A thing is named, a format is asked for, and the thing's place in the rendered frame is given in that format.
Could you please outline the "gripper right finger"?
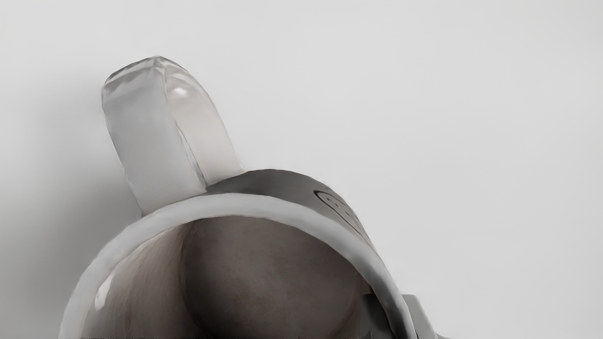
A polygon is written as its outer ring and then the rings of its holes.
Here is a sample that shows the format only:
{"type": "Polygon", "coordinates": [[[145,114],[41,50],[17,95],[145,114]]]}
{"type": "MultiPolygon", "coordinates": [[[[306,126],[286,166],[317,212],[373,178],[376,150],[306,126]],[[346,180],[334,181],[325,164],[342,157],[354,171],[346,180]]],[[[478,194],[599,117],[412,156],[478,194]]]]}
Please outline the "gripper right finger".
{"type": "Polygon", "coordinates": [[[403,294],[418,339],[450,339],[437,334],[416,295],[403,294]]]}

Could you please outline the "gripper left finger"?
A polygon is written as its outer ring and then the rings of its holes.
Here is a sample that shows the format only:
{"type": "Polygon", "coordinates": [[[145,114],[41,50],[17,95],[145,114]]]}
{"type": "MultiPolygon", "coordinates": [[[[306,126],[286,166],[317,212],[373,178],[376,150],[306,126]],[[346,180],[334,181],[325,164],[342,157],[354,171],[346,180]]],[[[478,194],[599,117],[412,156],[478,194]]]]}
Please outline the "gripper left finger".
{"type": "Polygon", "coordinates": [[[395,339],[375,294],[364,294],[360,299],[359,339],[395,339]]]}

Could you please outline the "grey-white ceramic mug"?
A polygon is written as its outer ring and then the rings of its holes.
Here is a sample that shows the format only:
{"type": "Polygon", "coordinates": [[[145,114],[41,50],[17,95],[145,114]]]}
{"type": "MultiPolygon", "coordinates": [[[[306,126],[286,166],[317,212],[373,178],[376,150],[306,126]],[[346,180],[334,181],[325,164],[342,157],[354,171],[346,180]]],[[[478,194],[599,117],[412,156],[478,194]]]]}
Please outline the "grey-white ceramic mug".
{"type": "Polygon", "coordinates": [[[245,171],[183,67],[127,65],[101,104],[141,217],[82,273],[58,339],[359,339],[364,294],[395,339],[418,339],[347,202],[297,172],[245,171]]]}

